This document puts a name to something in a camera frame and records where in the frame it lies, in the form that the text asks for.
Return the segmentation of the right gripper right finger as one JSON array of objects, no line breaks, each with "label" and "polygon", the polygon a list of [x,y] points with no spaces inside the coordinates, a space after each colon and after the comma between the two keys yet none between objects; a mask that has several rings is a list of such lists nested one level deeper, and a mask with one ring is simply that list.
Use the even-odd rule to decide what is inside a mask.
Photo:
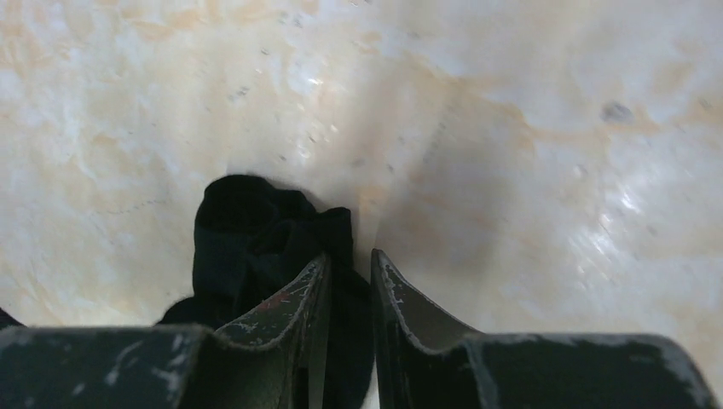
[{"label": "right gripper right finger", "polygon": [[650,334],[484,333],[371,255],[383,408],[715,408],[677,343]]}]

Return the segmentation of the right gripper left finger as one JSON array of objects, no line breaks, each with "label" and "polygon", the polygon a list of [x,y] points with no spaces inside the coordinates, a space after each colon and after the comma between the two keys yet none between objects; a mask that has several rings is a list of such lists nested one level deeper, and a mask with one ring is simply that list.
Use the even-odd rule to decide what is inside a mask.
[{"label": "right gripper left finger", "polygon": [[311,261],[238,319],[1,333],[4,408],[319,408],[331,263]]}]

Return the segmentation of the black boxer underwear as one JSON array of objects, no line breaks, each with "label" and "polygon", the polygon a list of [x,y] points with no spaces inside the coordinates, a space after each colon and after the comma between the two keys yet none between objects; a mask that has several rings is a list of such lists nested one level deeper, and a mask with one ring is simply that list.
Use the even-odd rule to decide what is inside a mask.
[{"label": "black boxer underwear", "polygon": [[229,175],[204,192],[194,221],[191,297],[167,309],[165,324],[219,328],[294,280],[316,256],[332,263],[326,408],[363,405],[373,371],[371,288],[354,269],[351,214],[318,211],[297,190],[258,176]]}]

